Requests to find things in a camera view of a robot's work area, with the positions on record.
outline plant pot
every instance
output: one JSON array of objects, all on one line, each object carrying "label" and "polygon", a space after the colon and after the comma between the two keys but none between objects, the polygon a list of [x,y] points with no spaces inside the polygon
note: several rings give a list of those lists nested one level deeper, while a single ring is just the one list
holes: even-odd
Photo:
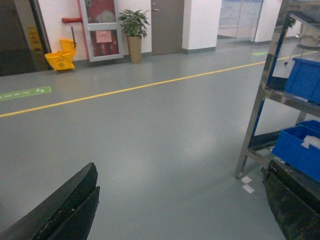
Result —
[{"label": "plant pot", "polygon": [[129,49],[130,63],[141,63],[141,36],[126,36]]}]

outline blue plastic crate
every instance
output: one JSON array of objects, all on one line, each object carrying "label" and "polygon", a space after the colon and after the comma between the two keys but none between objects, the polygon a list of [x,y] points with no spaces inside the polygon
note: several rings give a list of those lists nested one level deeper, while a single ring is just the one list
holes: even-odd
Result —
[{"label": "blue plastic crate", "polygon": [[320,103],[320,62],[293,58],[295,61],[284,91]]},{"label": "blue plastic crate", "polygon": [[317,120],[302,121],[297,124],[298,126],[305,126],[306,128],[320,132],[320,122]]},{"label": "blue plastic crate", "polygon": [[319,131],[302,125],[283,129],[272,153],[320,182],[320,149],[301,146],[308,135],[320,138]]}]

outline white wall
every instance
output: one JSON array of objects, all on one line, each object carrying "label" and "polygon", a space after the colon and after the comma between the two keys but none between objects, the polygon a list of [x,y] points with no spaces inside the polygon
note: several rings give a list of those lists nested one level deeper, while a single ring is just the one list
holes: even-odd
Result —
[{"label": "white wall", "polygon": [[[255,42],[271,41],[275,30],[282,0],[264,0],[261,9],[260,20],[258,23]],[[301,23],[297,22],[293,28],[289,28],[287,37],[296,36],[300,32]]]},{"label": "white wall", "polygon": [[51,51],[61,51],[59,39],[72,39],[71,26],[77,43],[74,60],[87,59],[81,23],[62,23],[62,18],[79,18],[77,0],[38,0]]},{"label": "white wall", "polygon": [[[79,18],[77,0],[38,0],[45,29],[49,39],[52,52],[61,50],[59,39],[72,39],[71,26],[74,28],[75,41],[77,43],[77,55],[73,60],[87,59],[84,36],[82,33],[81,23],[62,23],[62,18]],[[118,0],[119,9],[147,11],[147,17],[151,22],[151,4],[150,0]],[[148,53],[152,51],[151,43],[151,26],[147,27],[148,36],[142,39],[142,52]],[[128,46],[125,35],[123,35],[124,54],[128,55]]]},{"label": "white wall", "polygon": [[217,35],[222,0],[184,0],[182,48],[212,48]]}]

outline stainless steel shelf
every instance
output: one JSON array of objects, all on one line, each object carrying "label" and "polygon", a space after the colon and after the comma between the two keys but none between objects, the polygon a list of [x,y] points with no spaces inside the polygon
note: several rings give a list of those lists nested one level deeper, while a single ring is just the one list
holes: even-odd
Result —
[{"label": "stainless steel shelf", "polygon": [[280,104],[300,110],[297,122],[303,121],[306,114],[320,118],[320,105],[306,101],[297,96],[284,92],[286,78],[273,76],[273,72],[280,53],[281,45],[289,26],[290,17],[313,26],[320,31],[320,1],[318,0],[282,0],[276,26],[274,28],[270,48],[264,65],[260,85],[256,94],[253,110],[248,128],[243,140],[239,160],[237,162],[235,176],[244,174],[247,158],[255,160],[266,167],[271,160],[262,156],[258,151],[272,147],[276,144],[280,131],[269,132],[255,136],[257,125],[264,107],[265,99],[276,101]]},{"label": "stainless steel shelf", "polygon": [[278,103],[287,105],[291,108],[303,111],[305,113],[314,115],[320,118],[320,105],[302,100],[297,96],[291,95],[286,92],[281,92],[273,89],[264,89],[263,96]]}]

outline potted plant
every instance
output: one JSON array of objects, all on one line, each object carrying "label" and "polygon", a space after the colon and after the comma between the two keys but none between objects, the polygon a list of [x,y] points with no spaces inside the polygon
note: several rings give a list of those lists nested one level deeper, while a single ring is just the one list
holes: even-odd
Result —
[{"label": "potted plant", "polygon": [[288,28],[285,30],[285,32],[284,32],[284,37],[286,37],[287,36],[287,33],[288,33],[288,29],[289,28],[292,28],[295,24],[296,24],[296,19],[294,19],[293,17],[290,17],[289,18],[289,22],[288,22]]},{"label": "potted plant", "polygon": [[147,21],[146,12],[124,10],[120,12],[119,19],[122,21],[120,24],[122,32],[126,35],[128,42],[128,50],[130,62],[133,64],[141,63],[141,39],[147,36],[146,25]]}]

